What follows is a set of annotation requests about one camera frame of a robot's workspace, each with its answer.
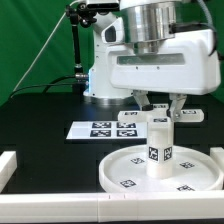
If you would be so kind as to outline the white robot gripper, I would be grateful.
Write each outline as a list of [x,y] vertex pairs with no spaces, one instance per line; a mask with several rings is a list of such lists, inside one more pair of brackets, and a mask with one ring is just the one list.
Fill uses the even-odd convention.
[[215,91],[221,83],[217,52],[210,55],[212,42],[213,33],[206,29],[177,33],[162,42],[157,54],[136,55],[129,46],[110,46],[110,81],[116,88],[134,90],[133,97],[141,111],[150,109],[147,91],[170,93],[169,113],[176,122],[186,94],[204,95]]

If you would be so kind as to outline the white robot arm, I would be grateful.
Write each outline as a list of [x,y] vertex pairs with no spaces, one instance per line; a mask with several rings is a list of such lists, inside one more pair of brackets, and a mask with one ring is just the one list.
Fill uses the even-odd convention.
[[220,85],[217,37],[211,22],[177,21],[176,4],[188,1],[85,0],[96,20],[85,95],[103,104],[133,97],[147,110],[149,92],[167,93],[173,121],[202,120],[202,111],[186,110],[184,103]]

